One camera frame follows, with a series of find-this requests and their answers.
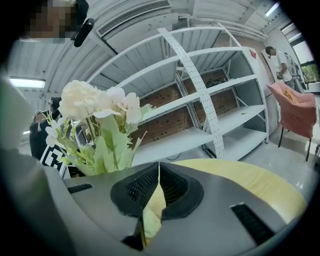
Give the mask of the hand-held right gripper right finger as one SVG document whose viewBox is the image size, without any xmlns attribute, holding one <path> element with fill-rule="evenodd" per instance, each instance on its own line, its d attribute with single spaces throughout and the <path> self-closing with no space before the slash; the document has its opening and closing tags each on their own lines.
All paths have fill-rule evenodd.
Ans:
<svg viewBox="0 0 320 256">
<path fill-rule="evenodd" d="M 202 202 L 203 185 L 195 178 L 197 170 L 173 163 L 159 163 L 159 184 L 163 191 L 165 208 L 163 221 L 183 219 Z"/>
</svg>

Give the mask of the large glass window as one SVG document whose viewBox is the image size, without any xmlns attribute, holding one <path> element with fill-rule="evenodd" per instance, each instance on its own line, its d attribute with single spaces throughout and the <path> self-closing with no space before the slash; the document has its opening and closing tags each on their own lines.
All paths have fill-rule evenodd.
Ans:
<svg viewBox="0 0 320 256">
<path fill-rule="evenodd" d="M 280 29 L 293 48 L 299 61 L 304 81 L 307 84 L 320 82 L 319 69 L 310 47 L 293 22 L 286 24 Z"/>
</svg>

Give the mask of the white cabinet with red label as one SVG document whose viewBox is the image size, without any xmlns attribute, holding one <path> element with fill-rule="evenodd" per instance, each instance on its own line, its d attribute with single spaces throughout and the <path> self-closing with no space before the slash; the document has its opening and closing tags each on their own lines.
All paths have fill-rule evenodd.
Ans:
<svg viewBox="0 0 320 256">
<path fill-rule="evenodd" d="M 271 84 L 267 71 L 265 69 L 265 66 L 263 65 L 261 58 L 259 57 L 255 49 L 246 47 L 246 46 L 243 46 L 242 48 L 263 90 L 265 100 L 266 100 L 267 112 L 268 112 L 269 129 L 274 130 L 278 126 L 278 109 L 277 109 L 277 101 L 274 95 L 271 93 L 271 91 L 267 87 L 267 85 Z"/>
</svg>

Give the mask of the white ceiling air conditioner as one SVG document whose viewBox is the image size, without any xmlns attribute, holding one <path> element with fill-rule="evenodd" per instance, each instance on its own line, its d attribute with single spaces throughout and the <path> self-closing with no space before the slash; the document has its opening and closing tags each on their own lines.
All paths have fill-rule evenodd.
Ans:
<svg viewBox="0 0 320 256">
<path fill-rule="evenodd" d="M 101 25 L 96 29 L 97 34 L 100 37 L 103 37 L 110 31 L 119 27 L 120 25 L 131 21 L 132 19 L 142 16 L 144 14 L 149 14 L 158 10 L 170 9 L 171 4 L 169 0 L 156 0 L 154 2 L 148 2 L 141 5 L 138 5 L 135 8 L 131 8 L 126 10 L 125 12 L 116 15 L 112 19 L 108 20 L 106 23 Z"/>
</svg>

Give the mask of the black bundle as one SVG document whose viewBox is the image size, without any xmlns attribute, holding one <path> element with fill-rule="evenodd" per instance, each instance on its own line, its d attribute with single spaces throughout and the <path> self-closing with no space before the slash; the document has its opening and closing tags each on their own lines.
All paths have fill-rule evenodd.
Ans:
<svg viewBox="0 0 320 256">
<path fill-rule="evenodd" d="M 219 84 L 226 83 L 227 81 L 228 81 L 227 79 L 221 78 L 221 77 L 219 77 L 219 78 L 210 78 L 206 82 L 205 86 L 206 86 L 206 88 L 211 88 L 211 87 L 217 86 Z"/>
</svg>

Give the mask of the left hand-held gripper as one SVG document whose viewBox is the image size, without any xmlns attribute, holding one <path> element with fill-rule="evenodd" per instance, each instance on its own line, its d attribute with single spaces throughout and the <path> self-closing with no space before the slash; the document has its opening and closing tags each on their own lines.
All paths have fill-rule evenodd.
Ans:
<svg viewBox="0 0 320 256">
<path fill-rule="evenodd" d="M 44 166 L 56 169 L 62 179 L 85 176 L 75 165 L 68 162 L 66 155 L 58 145 L 54 147 L 47 145 L 40 158 L 40 162 Z"/>
</svg>

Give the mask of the pink fabric chair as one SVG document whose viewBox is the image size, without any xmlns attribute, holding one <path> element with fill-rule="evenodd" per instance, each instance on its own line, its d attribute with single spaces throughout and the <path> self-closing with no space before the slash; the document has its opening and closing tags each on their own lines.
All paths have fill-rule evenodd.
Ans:
<svg viewBox="0 0 320 256">
<path fill-rule="evenodd" d="M 317 122 L 315 96 L 312 93 L 299 93 L 280 81 L 269 84 L 267 87 L 280 106 L 281 134 L 278 146 L 280 147 L 282 144 L 285 129 L 305 137 L 308 139 L 305 160 L 308 161 L 313 138 L 313 128 Z M 286 90 L 291 91 L 297 102 L 292 102 L 284 95 Z"/>
</svg>

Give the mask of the white metal shelf rack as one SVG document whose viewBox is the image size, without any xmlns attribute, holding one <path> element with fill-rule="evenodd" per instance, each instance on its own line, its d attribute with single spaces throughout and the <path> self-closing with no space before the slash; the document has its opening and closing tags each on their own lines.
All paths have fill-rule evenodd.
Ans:
<svg viewBox="0 0 320 256">
<path fill-rule="evenodd" d="M 181 70 L 177 84 L 200 97 L 189 105 L 192 120 L 213 139 L 201 148 L 211 158 L 240 160 L 269 141 L 264 92 L 243 45 L 221 24 L 171 33 Z M 210 79 L 227 82 L 206 88 Z"/>
<path fill-rule="evenodd" d="M 170 158 L 207 144 L 217 158 L 224 156 L 223 137 L 201 69 L 203 55 L 216 50 L 221 27 L 192 27 L 175 31 L 159 28 L 158 33 L 125 49 L 89 77 L 90 82 L 110 82 L 127 93 L 150 96 L 174 85 L 180 93 L 148 112 L 140 123 L 148 131 L 133 164 Z"/>
</svg>

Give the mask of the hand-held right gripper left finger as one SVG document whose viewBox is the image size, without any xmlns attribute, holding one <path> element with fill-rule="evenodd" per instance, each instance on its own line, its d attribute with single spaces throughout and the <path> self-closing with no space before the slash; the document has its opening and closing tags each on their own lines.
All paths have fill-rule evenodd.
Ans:
<svg viewBox="0 0 320 256">
<path fill-rule="evenodd" d="M 110 198 L 121 214 L 141 218 L 158 183 L 159 163 L 142 164 L 137 172 L 130 172 L 112 186 Z"/>
</svg>

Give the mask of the yellow object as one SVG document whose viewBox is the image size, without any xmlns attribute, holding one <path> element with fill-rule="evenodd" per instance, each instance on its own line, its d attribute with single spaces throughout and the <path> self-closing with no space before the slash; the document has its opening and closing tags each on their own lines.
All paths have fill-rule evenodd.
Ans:
<svg viewBox="0 0 320 256">
<path fill-rule="evenodd" d="M 291 100 L 292 102 L 294 102 L 294 103 L 297 103 L 297 102 L 298 102 L 298 101 L 296 100 L 296 98 L 294 97 L 294 95 L 291 93 L 290 90 L 287 89 L 283 94 L 285 95 L 286 98 L 288 98 L 288 99 Z"/>
</svg>

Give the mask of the ceiling tube light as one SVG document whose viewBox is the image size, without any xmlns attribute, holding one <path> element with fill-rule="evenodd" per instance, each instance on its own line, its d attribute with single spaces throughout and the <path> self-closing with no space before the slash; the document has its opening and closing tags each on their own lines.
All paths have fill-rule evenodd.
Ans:
<svg viewBox="0 0 320 256">
<path fill-rule="evenodd" d="M 26 79 L 26 78 L 9 78 L 13 86 L 17 88 L 34 88 L 43 89 L 46 85 L 45 80 Z"/>
<path fill-rule="evenodd" d="M 274 3 L 265 13 L 266 17 L 269 17 L 278 7 L 280 6 L 279 2 Z"/>
</svg>

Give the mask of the yellow round table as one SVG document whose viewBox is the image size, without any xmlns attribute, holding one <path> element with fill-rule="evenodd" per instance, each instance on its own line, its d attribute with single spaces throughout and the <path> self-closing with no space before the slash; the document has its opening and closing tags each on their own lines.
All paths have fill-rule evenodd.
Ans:
<svg viewBox="0 0 320 256">
<path fill-rule="evenodd" d="M 213 158 L 179 160 L 173 164 L 236 182 L 265 201 L 287 224 L 307 209 L 305 199 L 293 185 L 262 167 L 241 161 Z"/>
</svg>

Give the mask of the white artificial flower bunch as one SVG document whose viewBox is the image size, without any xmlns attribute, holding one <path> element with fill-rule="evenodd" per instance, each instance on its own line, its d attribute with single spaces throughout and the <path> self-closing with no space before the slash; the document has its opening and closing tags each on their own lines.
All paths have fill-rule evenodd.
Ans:
<svg viewBox="0 0 320 256">
<path fill-rule="evenodd" d="M 152 110 L 154 106 L 141 106 L 136 93 L 125 93 L 121 87 L 100 90 L 73 80 L 61 93 L 61 117 L 50 114 L 46 119 L 46 142 L 62 151 L 58 162 L 85 176 L 122 171 L 132 167 L 143 140 L 133 142 L 132 133 Z"/>
</svg>

